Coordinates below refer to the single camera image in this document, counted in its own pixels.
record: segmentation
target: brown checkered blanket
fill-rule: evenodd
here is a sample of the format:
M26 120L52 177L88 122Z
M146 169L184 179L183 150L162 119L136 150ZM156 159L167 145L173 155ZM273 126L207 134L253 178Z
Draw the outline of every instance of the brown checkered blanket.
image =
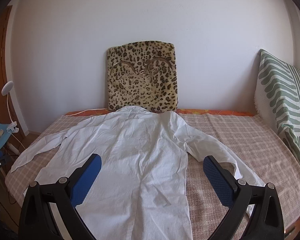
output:
M185 121L210 134L232 149L265 182L278 191L285 228L300 216L300 166L277 135L258 116L180 114ZM76 125L87 116L62 116L37 138ZM23 192L58 151L40 153L26 165L8 173L5 183L21 206ZM233 171L228 163L223 167ZM202 171L202 163L188 156L186 195L194 240L207 239L227 212ZM234 239L239 239L247 224L245 215Z

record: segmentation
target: white cable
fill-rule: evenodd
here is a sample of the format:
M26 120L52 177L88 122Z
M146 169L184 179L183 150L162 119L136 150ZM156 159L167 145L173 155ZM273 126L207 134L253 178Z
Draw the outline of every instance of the white cable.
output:
M10 114L10 110L9 110L8 98L9 98L9 93L7 94L7 108L8 108L8 113L9 113L9 117L10 117L11 123L13 123L12 118L11 118L11 114Z
M104 110L104 109L106 109L106 108L88 109L88 110L84 110L84 111L78 112L78 113L76 113L76 114L69 114L69 115L67 115L67 116L73 116L73 115L81 114L81 113L83 113L83 112L85 112L85 111Z
M18 138L17 137L15 137L12 133L10 133L10 132L8 132L9 134L11 134L14 138L16 138L17 140L18 140Z

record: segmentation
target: leopard print fabric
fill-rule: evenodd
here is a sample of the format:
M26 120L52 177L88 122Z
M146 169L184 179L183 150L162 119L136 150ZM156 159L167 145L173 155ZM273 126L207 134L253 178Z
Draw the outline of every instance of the leopard print fabric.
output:
M141 106L151 112L175 111L178 103L174 46L140 41L107 51L109 110Z

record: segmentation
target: green and white pillow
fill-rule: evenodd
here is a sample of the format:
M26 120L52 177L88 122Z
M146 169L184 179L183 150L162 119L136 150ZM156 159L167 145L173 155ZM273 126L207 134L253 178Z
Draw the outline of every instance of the green and white pillow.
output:
M300 164L300 71L262 49L255 104Z

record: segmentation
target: patterned pillow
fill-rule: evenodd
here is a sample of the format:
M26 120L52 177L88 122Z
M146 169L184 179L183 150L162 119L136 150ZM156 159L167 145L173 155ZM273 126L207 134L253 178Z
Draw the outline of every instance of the patterned pillow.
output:
M262 49L255 104L300 164L300 71Z
M109 110L142 106L156 113L175 111L178 103L174 46L140 41L107 51Z

